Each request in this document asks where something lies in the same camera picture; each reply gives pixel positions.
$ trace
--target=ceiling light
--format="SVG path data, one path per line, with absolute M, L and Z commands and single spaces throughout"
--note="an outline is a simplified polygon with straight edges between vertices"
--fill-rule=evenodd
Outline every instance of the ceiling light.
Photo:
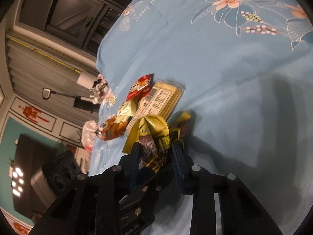
M 13 189 L 12 192 L 18 197 L 21 195 L 20 192 L 16 191 L 15 189 Z
M 15 171 L 22 177 L 23 176 L 23 172 L 21 171 L 20 168 L 15 168 Z

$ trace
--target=teal wall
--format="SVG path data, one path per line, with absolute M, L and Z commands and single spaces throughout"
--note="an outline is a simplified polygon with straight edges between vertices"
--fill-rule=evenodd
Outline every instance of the teal wall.
M 55 146 L 56 141 L 48 139 L 47 137 L 27 128 L 13 118 L 9 117 L 0 142 L 0 206 L 21 221 L 33 225 L 30 219 L 14 210 L 11 178 L 9 177 L 9 158 L 14 159 L 16 151 L 14 142 L 18 139 L 21 133 L 51 147 Z

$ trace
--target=cartoon face on package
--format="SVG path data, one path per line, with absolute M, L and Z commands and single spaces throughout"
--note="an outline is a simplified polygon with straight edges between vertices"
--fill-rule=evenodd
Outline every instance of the cartoon face on package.
M 122 123 L 115 122 L 116 117 L 109 118 L 96 130 L 96 135 L 102 140 L 112 140 L 120 137 L 126 129 L 127 121 Z
M 147 92 L 150 90 L 150 82 L 153 77 L 153 74 L 148 74 L 145 76 L 142 76 L 140 79 L 138 79 L 130 88 L 126 101 L 129 101 L 133 99 L 135 96 L 140 95 L 144 92 Z

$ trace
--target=bed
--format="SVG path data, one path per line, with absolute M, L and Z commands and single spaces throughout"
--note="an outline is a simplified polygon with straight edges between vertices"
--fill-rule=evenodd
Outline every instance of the bed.
M 313 204 L 312 43 L 296 0 L 133 0 L 98 51 L 110 87 L 99 124 L 143 75 L 185 85 L 170 120 L 191 112 L 194 163 L 238 175 L 293 234 Z M 96 139 L 90 175 L 117 164 L 125 140 Z M 142 234 L 189 234 L 191 209 L 171 184 Z

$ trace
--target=red snack package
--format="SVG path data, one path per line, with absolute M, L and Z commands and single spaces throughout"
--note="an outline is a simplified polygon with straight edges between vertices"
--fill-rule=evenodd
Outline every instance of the red snack package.
M 142 76 L 130 88 L 126 101 L 133 99 L 135 96 L 148 92 L 153 74 Z

